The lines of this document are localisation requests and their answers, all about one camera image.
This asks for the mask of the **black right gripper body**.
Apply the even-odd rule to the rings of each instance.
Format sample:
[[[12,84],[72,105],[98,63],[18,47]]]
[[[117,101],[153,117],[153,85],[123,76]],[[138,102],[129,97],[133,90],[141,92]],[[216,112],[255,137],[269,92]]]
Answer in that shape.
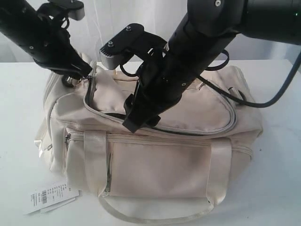
[[[226,47],[226,35],[198,31],[187,15],[165,46],[143,63],[133,96],[135,118],[153,118],[175,106],[183,92]]]

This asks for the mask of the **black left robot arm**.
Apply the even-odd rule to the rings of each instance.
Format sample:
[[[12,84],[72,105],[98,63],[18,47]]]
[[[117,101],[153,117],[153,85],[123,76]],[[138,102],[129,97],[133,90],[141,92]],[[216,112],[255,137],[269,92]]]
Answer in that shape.
[[[0,2],[0,32],[29,54],[42,68],[74,79],[85,78],[92,68],[73,48],[70,19],[85,16],[79,0],[49,0],[34,9],[25,0]]]

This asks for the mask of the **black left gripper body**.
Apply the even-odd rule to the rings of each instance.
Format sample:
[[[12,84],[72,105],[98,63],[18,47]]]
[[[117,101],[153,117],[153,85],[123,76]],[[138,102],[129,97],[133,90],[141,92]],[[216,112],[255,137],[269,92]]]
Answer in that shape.
[[[42,66],[65,66],[67,46],[51,31],[46,19],[25,0],[0,2],[0,33]]]

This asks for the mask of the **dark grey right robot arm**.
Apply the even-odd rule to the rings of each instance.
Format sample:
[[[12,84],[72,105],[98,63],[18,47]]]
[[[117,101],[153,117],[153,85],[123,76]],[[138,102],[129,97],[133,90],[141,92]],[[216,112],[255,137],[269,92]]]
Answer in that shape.
[[[138,71],[135,92],[124,103],[123,126],[131,132],[155,126],[237,34],[300,45],[300,1],[188,1],[187,13],[168,42],[155,35],[140,40],[140,48],[151,48]]]

